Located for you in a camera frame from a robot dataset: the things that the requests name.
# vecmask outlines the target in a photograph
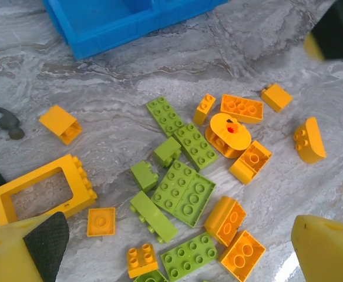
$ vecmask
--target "toy hammer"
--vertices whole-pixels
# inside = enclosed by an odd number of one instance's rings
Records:
[[[0,107],[0,129],[8,130],[8,135],[13,140],[22,139],[25,136],[24,131],[19,127],[20,120],[9,110]]]

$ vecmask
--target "slanted yellow brick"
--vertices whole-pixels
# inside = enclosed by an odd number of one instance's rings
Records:
[[[216,101],[215,97],[209,94],[206,94],[204,99],[200,102],[200,104],[196,108],[195,116],[194,116],[194,123],[200,126],[203,125],[204,121],[207,118],[207,115],[212,110],[214,101]]]
[[[278,113],[293,100],[293,97],[280,85],[273,84],[261,91],[261,99]]]

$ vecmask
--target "blue crate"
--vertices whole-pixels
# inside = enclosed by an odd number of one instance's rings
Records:
[[[228,0],[43,0],[76,59],[107,51]]]

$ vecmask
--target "gray marble floor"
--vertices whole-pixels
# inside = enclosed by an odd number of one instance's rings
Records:
[[[318,64],[302,49],[305,35],[331,3],[233,0],[77,62],[42,1],[0,0],[0,106],[16,113],[26,132],[19,141],[0,132],[0,172],[14,179],[71,153],[82,160],[99,195],[94,207],[117,208],[113,237],[86,237],[87,210],[68,220],[70,241],[58,282],[130,281],[130,247],[150,242],[160,254],[184,242],[201,232],[222,195],[240,201],[248,214],[243,228],[267,248],[248,282],[304,281],[290,242],[295,216],[343,221],[343,62]],[[217,188],[197,228],[171,218],[178,236],[169,244],[157,243],[129,209],[129,200],[139,191],[129,167],[143,159],[152,162],[152,150],[165,140],[144,104],[164,95],[190,122],[207,92],[218,99],[223,93],[259,99],[260,90],[274,82],[293,95],[293,102],[281,113],[266,106],[264,120],[248,126],[253,139],[273,152],[269,164],[243,186],[228,172],[233,161],[220,156],[202,172]],[[54,104],[83,126],[70,146],[38,122]],[[217,103],[213,112],[218,109]],[[309,116],[317,117],[328,154],[316,165],[302,162],[292,139],[294,129]],[[55,176],[14,196],[19,218],[67,200],[64,181]],[[203,279],[234,280],[211,263],[181,281]]]

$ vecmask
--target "lego duplo block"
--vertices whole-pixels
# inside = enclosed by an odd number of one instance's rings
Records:
[[[245,216],[246,212],[238,201],[223,196],[208,216],[204,227],[218,242],[229,246]]]
[[[89,209],[87,236],[109,236],[115,234],[115,207]]]
[[[239,232],[221,255],[219,262],[240,282],[245,282],[265,252],[249,232]]]
[[[182,145],[182,152],[197,172],[218,158],[212,146],[192,123],[177,130],[174,138]]]
[[[184,122],[165,97],[158,97],[147,103],[146,106],[167,137],[170,137],[177,129],[184,126]]]
[[[157,241],[167,243],[177,235],[178,230],[143,191],[132,198],[130,203],[132,212],[140,214],[140,221],[148,223],[148,230],[156,232]]]
[[[144,244],[139,249],[131,248],[127,252],[127,266],[130,278],[159,269],[153,246]]]
[[[257,141],[248,147],[229,171],[243,184],[249,184],[270,160],[272,153]]]
[[[0,282],[55,281],[68,240],[60,212],[0,226]]]
[[[309,117],[295,130],[293,139],[296,142],[295,149],[303,161],[313,164],[327,157],[315,116]]]
[[[260,98],[277,113],[293,100],[293,96],[291,96],[278,84],[273,84],[268,88],[263,89],[261,91]]]
[[[263,120],[263,102],[224,94],[220,112],[244,123],[258,123]]]
[[[39,121],[66,145],[83,131],[78,120],[58,105],[51,107]]]
[[[148,192],[152,188],[156,187],[157,181],[159,181],[159,175],[152,172],[152,165],[144,160],[132,166],[131,172],[136,183],[144,192]]]
[[[206,96],[203,98],[203,100],[200,102],[200,104],[196,108],[195,116],[194,116],[194,123],[200,126],[203,125],[204,121],[207,118],[207,115],[212,110],[214,101],[216,101],[215,97],[209,94],[206,94]]]
[[[203,233],[161,255],[171,282],[181,279],[217,258],[217,250],[208,233]]]
[[[45,214],[63,212],[68,218],[95,203],[97,195],[92,189],[91,182],[87,179],[87,173],[83,170],[82,162],[75,156],[66,155],[0,186],[0,226],[18,220],[11,200],[13,194],[19,193],[58,172],[63,172],[65,175],[73,196],[70,200]]]
[[[154,159],[162,167],[169,167],[180,155],[181,144],[178,143],[173,136],[170,136],[153,152]]]
[[[211,118],[206,138],[229,159],[239,157],[251,143],[251,134],[247,128],[226,113],[218,113]]]
[[[291,241],[307,282],[343,281],[343,223],[297,216]]]
[[[153,270],[139,276],[134,282],[168,282],[159,270]]]

